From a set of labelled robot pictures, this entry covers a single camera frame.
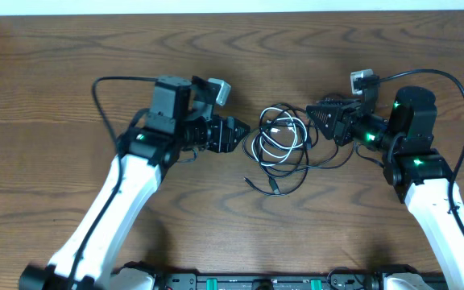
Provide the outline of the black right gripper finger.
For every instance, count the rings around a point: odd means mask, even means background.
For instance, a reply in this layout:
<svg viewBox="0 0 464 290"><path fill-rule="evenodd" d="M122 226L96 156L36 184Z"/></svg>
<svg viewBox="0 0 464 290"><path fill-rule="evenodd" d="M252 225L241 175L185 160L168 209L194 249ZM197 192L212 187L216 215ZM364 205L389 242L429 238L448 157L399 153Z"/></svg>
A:
<svg viewBox="0 0 464 290"><path fill-rule="evenodd" d="M319 110L356 110L362 103L358 99L326 98L317 103Z"/></svg>
<svg viewBox="0 0 464 290"><path fill-rule="evenodd" d="M340 123L340 105L306 106L309 118L318 127L327 140L340 140L342 137L342 124Z"/></svg>

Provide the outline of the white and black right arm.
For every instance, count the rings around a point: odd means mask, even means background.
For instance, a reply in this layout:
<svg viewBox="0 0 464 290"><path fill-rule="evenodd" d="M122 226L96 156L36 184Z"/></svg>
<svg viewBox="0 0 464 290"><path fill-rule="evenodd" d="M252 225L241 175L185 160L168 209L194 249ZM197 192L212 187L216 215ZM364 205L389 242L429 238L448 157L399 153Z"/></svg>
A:
<svg viewBox="0 0 464 290"><path fill-rule="evenodd" d="M382 154L383 175L417 220L450 289L464 289L464 204L450 168L432 147L436 98L428 89L396 92L389 118L375 114L381 79L352 76L354 99L324 99L306 114L328 140L353 141Z"/></svg>

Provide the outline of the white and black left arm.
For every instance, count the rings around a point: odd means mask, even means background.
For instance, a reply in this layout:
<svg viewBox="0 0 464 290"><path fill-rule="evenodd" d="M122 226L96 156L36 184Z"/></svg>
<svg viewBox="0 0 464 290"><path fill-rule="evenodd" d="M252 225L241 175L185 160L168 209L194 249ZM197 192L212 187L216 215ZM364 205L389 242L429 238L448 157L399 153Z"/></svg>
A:
<svg viewBox="0 0 464 290"><path fill-rule="evenodd" d="M121 135L110 132L116 155L106 182L70 239L48 265L27 266L21 289L157 289L155 274L114 263L140 211L183 151L232 152L250 127L213 112L231 87L224 80L160 76L151 106Z"/></svg>

